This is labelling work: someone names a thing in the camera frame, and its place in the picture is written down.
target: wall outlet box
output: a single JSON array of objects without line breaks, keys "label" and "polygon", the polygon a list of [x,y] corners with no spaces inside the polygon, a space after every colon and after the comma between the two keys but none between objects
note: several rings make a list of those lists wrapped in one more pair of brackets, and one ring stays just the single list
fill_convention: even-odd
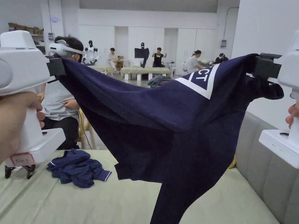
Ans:
[{"label": "wall outlet box", "polygon": [[225,48],[226,47],[226,40],[222,40],[221,41],[221,45],[220,45],[221,48]]},{"label": "wall outlet box", "polygon": [[55,39],[54,33],[48,33],[48,38],[49,40],[54,40]]}]

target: cable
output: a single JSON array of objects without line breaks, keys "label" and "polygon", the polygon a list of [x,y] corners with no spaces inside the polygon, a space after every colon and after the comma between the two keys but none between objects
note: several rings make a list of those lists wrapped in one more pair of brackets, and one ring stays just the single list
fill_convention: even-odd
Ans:
[{"label": "cable", "polygon": [[227,12],[226,12],[226,19],[225,19],[225,25],[224,25],[224,32],[223,32],[223,40],[225,38],[225,31],[226,31],[226,24],[227,24],[227,16],[228,16],[228,12],[230,9],[238,9],[239,7],[230,7],[228,8]]},{"label": "cable", "polygon": [[91,147],[91,145],[90,145],[90,143],[89,143],[89,141],[88,141],[88,138],[87,138],[87,136],[86,136],[86,133],[85,133],[85,130],[84,130],[83,125],[82,125],[82,129],[83,129],[84,135],[85,135],[85,137],[86,137],[86,139],[87,139],[87,143],[88,143],[89,147],[90,147],[92,150],[94,150],[94,149]]}]

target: folded clothes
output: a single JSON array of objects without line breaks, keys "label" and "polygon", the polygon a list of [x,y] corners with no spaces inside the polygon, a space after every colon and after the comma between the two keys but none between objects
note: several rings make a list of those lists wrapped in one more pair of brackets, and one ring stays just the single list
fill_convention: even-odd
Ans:
[{"label": "folded clothes", "polygon": [[80,188],[94,185],[93,180],[107,181],[111,171],[104,170],[102,164],[90,158],[90,154],[82,150],[65,151],[62,157],[49,162],[47,170],[52,177],[59,178],[62,184],[73,182]]}]

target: padded gray wall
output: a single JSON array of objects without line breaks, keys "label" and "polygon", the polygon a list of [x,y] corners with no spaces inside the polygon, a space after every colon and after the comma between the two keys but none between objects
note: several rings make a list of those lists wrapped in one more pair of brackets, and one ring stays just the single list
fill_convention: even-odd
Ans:
[{"label": "padded gray wall", "polygon": [[281,224],[298,224],[299,171],[259,143],[264,129],[275,128],[246,113],[236,150],[237,168]]}]

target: cabinet door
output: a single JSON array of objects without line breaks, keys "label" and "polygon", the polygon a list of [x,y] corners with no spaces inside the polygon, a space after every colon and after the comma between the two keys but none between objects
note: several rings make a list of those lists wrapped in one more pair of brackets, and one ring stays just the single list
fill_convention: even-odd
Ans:
[{"label": "cabinet door", "polygon": [[182,75],[183,63],[191,57],[196,39],[196,29],[179,29],[178,31],[178,44],[176,51],[176,74]]},{"label": "cabinet door", "polygon": [[216,30],[212,29],[197,29],[195,50],[201,50],[202,55],[200,61],[212,61],[214,60],[214,49],[216,43]]},{"label": "cabinet door", "polygon": [[92,40],[93,46],[98,49],[100,57],[96,64],[108,64],[108,53],[115,44],[114,27],[79,25],[78,28],[79,40],[83,43],[84,48],[88,48],[88,42]]},{"label": "cabinet door", "polygon": [[[135,48],[141,48],[141,43],[144,42],[144,48],[148,48],[152,53],[155,48],[155,28],[152,27],[129,27],[129,60],[131,66],[140,66],[141,58],[135,58]],[[147,67],[152,66],[152,56],[149,56],[149,60],[146,63]]]}]

